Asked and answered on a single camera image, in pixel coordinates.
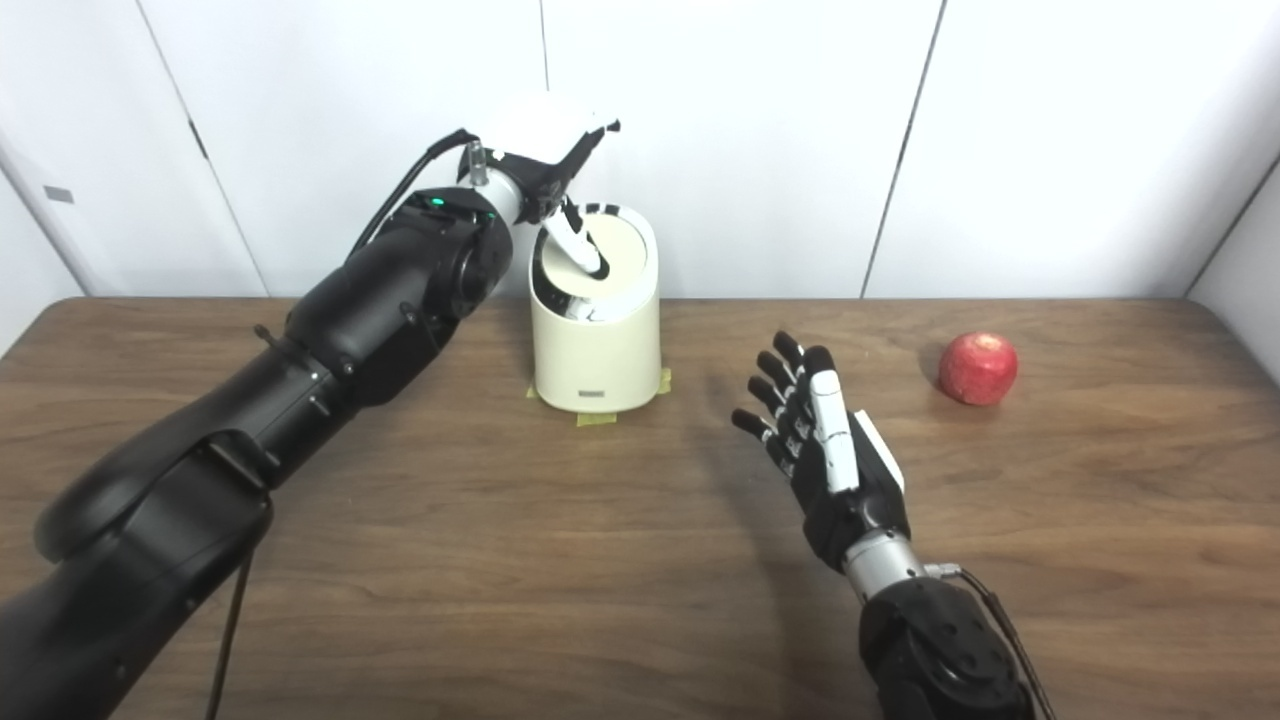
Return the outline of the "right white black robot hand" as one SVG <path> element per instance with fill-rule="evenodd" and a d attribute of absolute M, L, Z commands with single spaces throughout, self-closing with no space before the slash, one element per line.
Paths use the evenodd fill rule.
<path fill-rule="evenodd" d="M 911 534 L 902 482 L 870 432 L 845 404 L 829 350 L 778 331 L 756 356 L 748 389 L 764 407 L 736 409 L 731 421 L 758 441 L 803 511 L 813 553 L 842 571 L 847 551 L 877 530 Z"/>

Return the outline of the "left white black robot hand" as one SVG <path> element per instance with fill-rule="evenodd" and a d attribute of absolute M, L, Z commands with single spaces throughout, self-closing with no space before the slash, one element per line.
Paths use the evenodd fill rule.
<path fill-rule="evenodd" d="M 608 133 L 614 114 L 594 111 L 550 92 L 513 100 L 463 146 L 458 182 L 477 191 L 509 228 L 541 227 L 584 273 L 611 266 L 570 199 L 570 186 Z"/>

